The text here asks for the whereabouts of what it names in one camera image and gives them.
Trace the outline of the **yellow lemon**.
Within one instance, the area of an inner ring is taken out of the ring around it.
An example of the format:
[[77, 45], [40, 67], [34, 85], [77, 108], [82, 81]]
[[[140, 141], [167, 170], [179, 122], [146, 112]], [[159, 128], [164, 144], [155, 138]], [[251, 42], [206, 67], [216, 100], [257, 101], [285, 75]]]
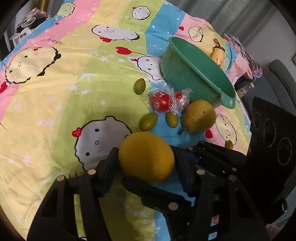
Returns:
[[118, 160], [126, 176], [146, 183], [165, 182], [175, 166], [170, 145], [150, 132], [137, 132], [127, 136], [119, 147]]

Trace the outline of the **yellow-green pear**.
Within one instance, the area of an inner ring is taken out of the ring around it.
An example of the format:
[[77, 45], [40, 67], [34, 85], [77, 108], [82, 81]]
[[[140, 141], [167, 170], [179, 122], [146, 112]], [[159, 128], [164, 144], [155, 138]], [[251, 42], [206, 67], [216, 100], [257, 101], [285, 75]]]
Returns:
[[178, 135], [183, 132], [191, 134], [209, 130], [216, 121], [216, 112], [213, 106], [205, 100], [196, 100], [188, 105], [185, 110], [182, 128]]

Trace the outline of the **small green olive fruit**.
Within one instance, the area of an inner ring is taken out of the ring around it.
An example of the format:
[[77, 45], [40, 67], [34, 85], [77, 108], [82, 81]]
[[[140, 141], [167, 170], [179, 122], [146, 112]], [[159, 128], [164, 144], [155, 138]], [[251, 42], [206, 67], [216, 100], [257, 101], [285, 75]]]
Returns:
[[225, 148], [227, 149], [233, 149], [233, 143], [230, 140], [227, 140], [225, 143]]

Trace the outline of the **grey sofa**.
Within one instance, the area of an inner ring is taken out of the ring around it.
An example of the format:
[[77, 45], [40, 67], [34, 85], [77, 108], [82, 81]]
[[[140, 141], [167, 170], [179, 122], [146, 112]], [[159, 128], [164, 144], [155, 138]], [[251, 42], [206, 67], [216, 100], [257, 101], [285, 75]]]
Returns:
[[263, 69], [262, 77], [256, 80], [250, 80], [244, 76], [240, 77], [234, 87], [238, 90], [251, 83], [253, 83], [254, 87], [242, 97], [249, 118], [252, 118], [254, 97], [264, 99], [295, 114], [295, 80], [280, 60], [276, 59], [269, 63]]

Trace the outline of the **clutter pile of bags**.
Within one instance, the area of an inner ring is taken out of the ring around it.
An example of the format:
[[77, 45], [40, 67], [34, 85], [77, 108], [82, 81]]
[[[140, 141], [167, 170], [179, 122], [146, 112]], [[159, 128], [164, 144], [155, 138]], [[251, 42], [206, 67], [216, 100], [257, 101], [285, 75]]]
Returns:
[[45, 11], [41, 11], [38, 8], [32, 9], [17, 25], [15, 33], [10, 37], [10, 40], [16, 46], [20, 41], [33, 33], [41, 23], [51, 17], [51, 15], [47, 15]]

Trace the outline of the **yellow bear water bottle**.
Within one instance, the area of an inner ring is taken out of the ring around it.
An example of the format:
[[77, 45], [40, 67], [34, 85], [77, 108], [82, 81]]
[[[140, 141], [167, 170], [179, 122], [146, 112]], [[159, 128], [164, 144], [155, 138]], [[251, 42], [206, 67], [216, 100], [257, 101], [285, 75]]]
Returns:
[[215, 43], [215, 46], [213, 48], [213, 54], [211, 56], [211, 59], [219, 66], [221, 67], [223, 65], [223, 55], [225, 53], [225, 49], [220, 45], [219, 41], [215, 38], [213, 39], [213, 42]]

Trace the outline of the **colourful cartoon bed sheet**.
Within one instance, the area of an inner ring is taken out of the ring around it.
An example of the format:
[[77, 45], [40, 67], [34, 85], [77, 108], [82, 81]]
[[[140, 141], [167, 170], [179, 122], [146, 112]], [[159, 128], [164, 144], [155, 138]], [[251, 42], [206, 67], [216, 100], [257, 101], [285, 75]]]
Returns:
[[60, 59], [25, 83], [1, 93], [1, 207], [21, 237], [59, 175], [83, 172], [78, 141], [94, 120], [120, 121], [133, 132], [148, 112], [133, 85], [161, 80], [159, 61], [171, 36], [190, 40], [201, 27], [199, 47], [212, 54], [213, 39], [226, 49], [222, 70], [232, 83], [247, 62], [205, 20], [167, 1], [74, 1], [74, 13], [45, 21], [1, 63], [22, 50], [57, 49]]

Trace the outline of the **green plastic basin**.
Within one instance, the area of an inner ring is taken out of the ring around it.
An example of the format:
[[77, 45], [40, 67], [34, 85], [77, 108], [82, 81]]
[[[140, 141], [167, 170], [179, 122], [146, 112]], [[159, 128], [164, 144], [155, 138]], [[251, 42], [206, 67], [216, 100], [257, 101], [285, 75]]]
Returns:
[[191, 90], [191, 102], [203, 99], [214, 108], [221, 105], [235, 108], [236, 93], [227, 75], [201, 49], [186, 40], [169, 38], [160, 67], [174, 90]]

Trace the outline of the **folded pink patterned clothes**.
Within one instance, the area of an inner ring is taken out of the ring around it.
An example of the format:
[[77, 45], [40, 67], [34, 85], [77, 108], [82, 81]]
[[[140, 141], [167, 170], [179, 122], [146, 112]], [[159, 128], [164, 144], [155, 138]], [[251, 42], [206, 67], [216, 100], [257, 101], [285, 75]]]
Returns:
[[233, 35], [223, 35], [223, 38], [238, 52], [242, 59], [247, 63], [244, 77], [250, 80], [256, 80], [263, 75], [260, 64], [245, 50], [238, 37]]

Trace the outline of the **red tomato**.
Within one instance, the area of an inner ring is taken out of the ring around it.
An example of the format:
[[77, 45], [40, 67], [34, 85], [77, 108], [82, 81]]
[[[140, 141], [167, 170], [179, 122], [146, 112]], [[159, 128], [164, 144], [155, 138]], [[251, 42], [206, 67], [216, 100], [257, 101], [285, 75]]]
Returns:
[[150, 99], [151, 108], [159, 113], [166, 113], [171, 109], [171, 96], [165, 92], [156, 92]]
[[184, 94], [182, 91], [176, 91], [175, 92], [175, 97], [174, 97], [176, 105], [183, 106], [186, 102], [186, 98], [184, 97]]

